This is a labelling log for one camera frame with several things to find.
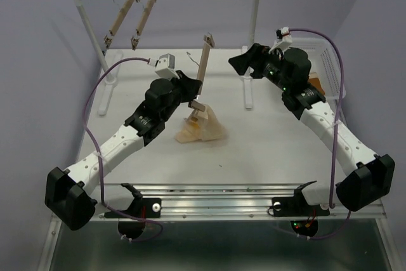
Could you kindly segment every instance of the wooden stick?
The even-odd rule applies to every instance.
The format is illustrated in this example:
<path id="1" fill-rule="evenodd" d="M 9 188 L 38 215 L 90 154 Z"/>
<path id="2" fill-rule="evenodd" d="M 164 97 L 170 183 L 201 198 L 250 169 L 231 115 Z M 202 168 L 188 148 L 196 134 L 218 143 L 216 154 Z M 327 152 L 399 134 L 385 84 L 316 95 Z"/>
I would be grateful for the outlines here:
<path id="1" fill-rule="evenodd" d="M 131 48 L 135 50 L 138 46 L 138 43 L 140 41 L 140 36 L 142 34 L 142 31 L 144 30 L 145 24 L 147 23 L 148 17 L 151 14 L 152 7 L 154 4 L 157 2 L 157 0 L 148 0 L 147 6 L 144 9 L 144 12 L 142 13 L 141 20 L 138 22 L 137 28 L 135 29 L 136 36 L 133 36 L 131 38 Z"/>
<path id="2" fill-rule="evenodd" d="M 213 36 L 210 33 L 207 33 L 207 35 L 204 36 L 203 40 L 204 40 L 204 45 L 203 45 L 203 50 L 202 50 L 202 56 L 200 57 L 199 69 L 197 71 L 197 77 L 196 77 L 196 79 L 202 81 L 202 86 L 200 87 L 198 94 L 202 93 L 203 80 L 204 80 L 204 76 L 206 74 L 207 63 L 209 61 L 210 49 L 214 48 Z"/>

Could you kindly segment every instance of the white basket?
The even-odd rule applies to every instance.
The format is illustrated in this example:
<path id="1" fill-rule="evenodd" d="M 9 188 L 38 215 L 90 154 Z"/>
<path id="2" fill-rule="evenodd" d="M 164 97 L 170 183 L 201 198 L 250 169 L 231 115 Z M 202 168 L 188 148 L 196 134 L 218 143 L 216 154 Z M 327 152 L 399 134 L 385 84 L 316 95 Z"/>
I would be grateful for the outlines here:
<path id="1" fill-rule="evenodd" d="M 338 100 L 340 69 L 336 53 L 325 39 L 295 37 L 292 47 L 305 50 L 311 61 L 311 72 L 316 72 L 325 91 L 326 100 Z"/>

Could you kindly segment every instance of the metal bar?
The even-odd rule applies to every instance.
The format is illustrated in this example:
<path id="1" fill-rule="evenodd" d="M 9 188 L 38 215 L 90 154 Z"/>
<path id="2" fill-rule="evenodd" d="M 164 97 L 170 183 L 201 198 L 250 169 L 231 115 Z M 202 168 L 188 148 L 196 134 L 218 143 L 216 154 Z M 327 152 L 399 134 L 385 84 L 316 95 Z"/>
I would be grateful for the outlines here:
<path id="1" fill-rule="evenodd" d="M 307 217 L 272 217 L 266 212 L 272 198 L 292 196 L 298 185 L 135 185 L 144 198 L 162 199 L 159 221 L 246 221 L 246 220 L 301 220 Z M 109 204 L 115 208 L 128 206 L 133 197 L 119 185 L 106 184 Z M 100 188 L 92 193 L 99 198 Z M 97 209 L 97 214 L 104 210 Z M 323 219 L 345 219 L 348 210 L 337 205 L 331 215 Z M 351 218 L 385 218 L 381 201 L 375 201 Z"/>
<path id="2" fill-rule="evenodd" d="M 248 49 L 254 44 L 256 20 L 258 17 L 259 0 L 252 2 L 251 21 L 249 22 Z"/>

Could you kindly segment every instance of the white stand leg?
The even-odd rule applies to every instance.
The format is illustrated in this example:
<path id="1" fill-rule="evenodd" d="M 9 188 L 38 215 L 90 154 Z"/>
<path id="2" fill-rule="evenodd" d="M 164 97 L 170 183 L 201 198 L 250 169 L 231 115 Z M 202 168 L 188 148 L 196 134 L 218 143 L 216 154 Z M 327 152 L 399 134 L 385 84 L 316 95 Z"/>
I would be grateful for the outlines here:
<path id="1" fill-rule="evenodd" d="M 241 54 L 247 52 L 248 47 L 243 46 L 241 49 Z M 251 68 L 247 69 L 246 74 L 242 77 L 242 81 L 244 83 L 244 107 L 246 109 L 252 109 L 253 102 L 252 102 L 252 88 L 251 88 L 251 80 L 252 77 L 249 75 L 251 73 Z"/>
<path id="2" fill-rule="evenodd" d="M 122 60 L 124 58 L 124 53 L 122 51 L 118 51 L 112 60 L 112 63 L 110 63 L 111 65 L 118 62 L 119 60 Z M 108 110 L 108 106 L 110 105 L 110 100 L 112 98 L 113 95 L 113 91 L 114 91 L 114 87 L 117 86 L 118 83 L 118 74 L 119 74 L 119 69 L 120 69 L 120 65 L 113 69 L 113 71 L 111 71 L 111 75 L 114 77 L 113 81 L 105 81 L 105 87 L 103 90 L 103 95 L 101 96 L 101 100 L 100 100 L 100 105 L 99 108 L 97 110 L 97 114 L 99 116 L 105 116 L 107 114 L 107 110 Z"/>

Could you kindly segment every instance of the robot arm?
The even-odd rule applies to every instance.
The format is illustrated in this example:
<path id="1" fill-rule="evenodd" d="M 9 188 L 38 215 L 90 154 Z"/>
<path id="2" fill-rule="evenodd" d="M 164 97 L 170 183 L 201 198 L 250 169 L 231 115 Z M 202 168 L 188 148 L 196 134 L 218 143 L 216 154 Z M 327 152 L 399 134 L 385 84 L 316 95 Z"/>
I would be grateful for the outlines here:
<path id="1" fill-rule="evenodd" d="M 251 67 L 253 78 L 265 77 L 277 85 L 286 108 L 332 151 L 334 114 L 324 95 L 308 81 L 308 55 L 301 49 L 288 48 L 292 40 L 286 28 L 278 30 L 277 36 L 279 42 L 272 48 L 253 44 L 247 53 L 228 62 L 240 76 Z M 341 121 L 337 124 L 337 160 L 347 177 L 336 185 L 334 201 L 358 211 L 389 192 L 395 163 L 390 156 L 380 157 L 362 144 Z M 328 203 L 329 190 L 327 182 L 309 182 L 300 186 L 293 197 L 273 198 L 274 204 L 280 203 L 274 216 L 307 216 L 313 209 L 319 216 L 328 215 L 320 205 Z"/>
<path id="2" fill-rule="evenodd" d="M 189 103 L 197 97 L 202 82 L 188 78 L 180 70 L 174 71 L 173 67 L 172 55 L 157 62 L 155 71 L 165 78 L 151 83 L 145 100 L 100 147 L 103 176 L 155 139 L 180 103 Z M 99 170 L 98 154 L 93 152 L 65 171 L 55 168 L 48 174 L 45 205 L 71 230 L 83 227 L 95 213 L 98 198 L 89 195 L 99 183 Z"/>

